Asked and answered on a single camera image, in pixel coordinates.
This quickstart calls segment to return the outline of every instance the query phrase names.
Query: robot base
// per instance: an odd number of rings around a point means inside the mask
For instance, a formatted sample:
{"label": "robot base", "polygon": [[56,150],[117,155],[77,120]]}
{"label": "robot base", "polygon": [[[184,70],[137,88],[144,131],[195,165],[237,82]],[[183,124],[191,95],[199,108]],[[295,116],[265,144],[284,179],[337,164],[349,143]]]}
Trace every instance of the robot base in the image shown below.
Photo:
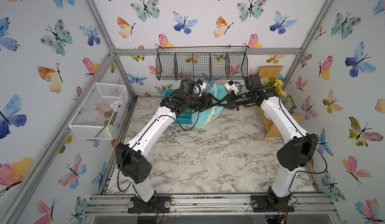
{"label": "robot base", "polygon": [[294,212],[294,207],[288,205],[291,195],[279,198],[273,192],[272,187],[269,187],[266,196],[251,196],[250,198],[254,212],[285,212],[286,210]]}
{"label": "robot base", "polygon": [[129,203],[128,213],[155,213],[159,208],[163,213],[170,212],[171,198],[169,196],[154,195],[149,202],[143,202],[136,196],[131,197]]}

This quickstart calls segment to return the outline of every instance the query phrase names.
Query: white wire basket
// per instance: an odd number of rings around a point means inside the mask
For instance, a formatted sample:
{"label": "white wire basket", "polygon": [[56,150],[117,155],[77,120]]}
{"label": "white wire basket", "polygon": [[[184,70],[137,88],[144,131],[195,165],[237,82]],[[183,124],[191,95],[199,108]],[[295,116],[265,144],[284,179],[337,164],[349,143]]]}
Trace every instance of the white wire basket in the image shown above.
{"label": "white wire basket", "polygon": [[127,101],[124,85],[96,82],[68,127],[81,139],[116,139]]}

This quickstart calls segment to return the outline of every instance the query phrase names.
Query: wooden board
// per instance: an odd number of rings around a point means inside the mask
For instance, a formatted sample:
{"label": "wooden board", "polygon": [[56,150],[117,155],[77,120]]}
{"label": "wooden board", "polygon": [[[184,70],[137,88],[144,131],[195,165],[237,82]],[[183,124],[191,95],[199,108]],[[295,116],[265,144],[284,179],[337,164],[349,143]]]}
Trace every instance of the wooden board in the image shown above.
{"label": "wooden board", "polygon": [[262,66],[259,68],[259,77],[278,77],[282,70],[282,66]]}
{"label": "wooden board", "polygon": [[[258,108],[258,109],[259,109],[259,112],[261,113],[263,124],[265,125],[265,128],[266,128],[265,138],[282,137],[280,131],[278,130],[278,128],[274,124],[274,122],[269,120],[269,119],[267,119],[264,116],[262,108]],[[295,119],[295,121],[297,121],[297,123],[299,123],[303,119],[303,116],[301,116],[301,115],[299,115],[299,116],[292,116],[292,117]]]}

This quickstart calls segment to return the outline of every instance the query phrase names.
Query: wire basket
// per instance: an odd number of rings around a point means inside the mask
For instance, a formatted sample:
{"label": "wire basket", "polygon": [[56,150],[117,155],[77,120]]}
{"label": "wire basket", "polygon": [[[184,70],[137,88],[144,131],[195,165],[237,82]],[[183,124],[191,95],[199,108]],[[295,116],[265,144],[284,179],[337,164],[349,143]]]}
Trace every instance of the wire basket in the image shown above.
{"label": "wire basket", "polygon": [[95,83],[68,127],[81,139],[113,140],[127,101],[124,85]]}
{"label": "wire basket", "polygon": [[156,57],[158,80],[243,79],[248,75],[248,58],[243,52],[159,53]]}

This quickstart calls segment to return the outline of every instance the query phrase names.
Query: marble countertop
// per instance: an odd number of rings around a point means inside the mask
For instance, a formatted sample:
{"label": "marble countertop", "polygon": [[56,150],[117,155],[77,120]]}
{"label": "marble countertop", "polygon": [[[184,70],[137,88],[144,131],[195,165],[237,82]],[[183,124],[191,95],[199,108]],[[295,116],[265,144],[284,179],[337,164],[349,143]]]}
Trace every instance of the marble countertop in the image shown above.
{"label": "marble countertop", "polygon": [[[139,98],[124,143],[152,118],[161,98]],[[266,129],[256,106],[239,111],[223,109],[202,129],[186,132],[170,125],[148,156],[150,182],[157,193],[266,192],[278,172],[276,153],[282,138],[265,139]],[[106,194],[122,194],[115,167]],[[121,189],[128,180],[119,175]],[[314,191],[309,176],[301,173],[291,188]],[[135,193],[130,187],[125,194]]]}

